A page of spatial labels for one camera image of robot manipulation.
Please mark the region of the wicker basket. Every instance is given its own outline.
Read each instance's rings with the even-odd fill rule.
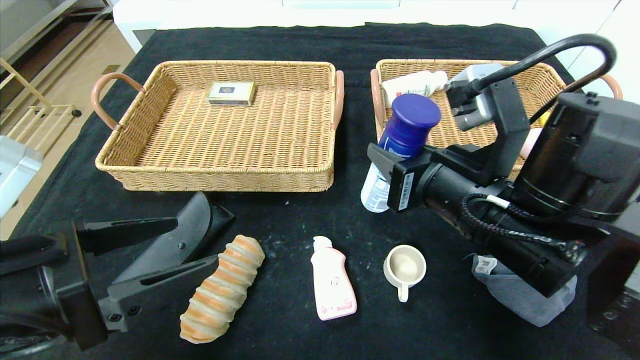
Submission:
[[[499,63],[505,66],[516,63],[515,61],[488,61],[488,60],[380,60],[376,68],[371,70],[371,92],[373,94],[373,106],[376,116],[376,132],[378,139],[391,116],[391,109],[385,109],[384,92],[380,91],[382,81],[408,75],[422,70],[443,70],[449,78],[464,70],[471,64]],[[520,97],[524,104],[527,116],[533,115],[540,106],[544,105],[558,92],[564,89],[564,81],[549,65],[539,63],[534,67],[515,76]],[[442,111],[442,120],[439,125],[429,132],[427,143],[437,147],[447,147],[458,143],[461,145],[472,143],[480,147],[489,145],[495,141],[497,132],[493,123],[480,126],[468,131],[461,131],[451,115],[449,101],[444,92],[436,92],[431,96]],[[540,127],[536,121],[533,127]],[[512,178],[520,172],[524,159],[518,157],[511,171]]]
[[[99,104],[111,79],[139,90],[116,123]],[[213,81],[254,81],[251,106],[210,105]],[[320,192],[333,183],[344,75],[307,61],[168,61],[144,86],[107,74],[93,107],[113,129],[95,164],[128,190]]]

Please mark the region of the pink lotion bottle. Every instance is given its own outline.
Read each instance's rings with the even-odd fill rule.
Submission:
[[[320,320],[331,320],[356,312],[358,304],[344,269],[344,254],[325,236],[314,236],[314,290]]]

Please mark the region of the table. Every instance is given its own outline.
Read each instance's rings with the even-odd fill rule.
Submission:
[[[530,29],[367,24],[354,28],[202,28],[158,31],[125,73],[144,81],[166,60],[317,60],[344,70],[346,98],[335,146],[335,183],[322,193],[215,193],[237,219],[206,254],[224,249],[236,234],[260,240],[267,258],[229,331],[205,345],[178,337],[178,316],[191,293],[148,317],[148,326],[114,333],[86,352],[73,343],[33,359],[624,359],[617,345],[588,329],[586,278],[579,277],[573,304],[543,328],[500,305],[463,258],[478,249],[425,209],[373,214],[359,200],[369,166],[365,150],[375,139],[369,71],[383,58],[518,60],[543,46]],[[571,81],[552,60],[566,82]],[[135,91],[117,83],[105,96],[119,119]],[[14,236],[45,231],[61,220],[89,221],[174,216],[192,193],[128,192],[93,162],[108,137],[94,115],[52,173]],[[358,311],[322,322],[312,284],[312,237],[325,235],[347,256]],[[395,245],[416,246],[428,272],[397,301],[382,262]],[[97,296],[148,243],[88,257]]]

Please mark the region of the yellow object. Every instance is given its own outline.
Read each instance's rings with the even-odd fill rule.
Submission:
[[[201,344],[224,335],[263,260],[264,252],[254,238],[238,235],[228,243],[218,254],[218,269],[196,289],[180,315],[180,337]]]
[[[551,115],[551,113],[549,111],[547,111],[546,113],[540,115],[540,126],[541,127],[545,127],[545,124],[547,123],[547,120],[549,119],[549,115]]]

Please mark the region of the gray fabric bag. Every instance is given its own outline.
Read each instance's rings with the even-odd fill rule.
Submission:
[[[546,298],[491,256],[474,255],[471,272],[496,300],[537,327],[550,323],[571,304],[578,282],[573,276],[557,293]]]

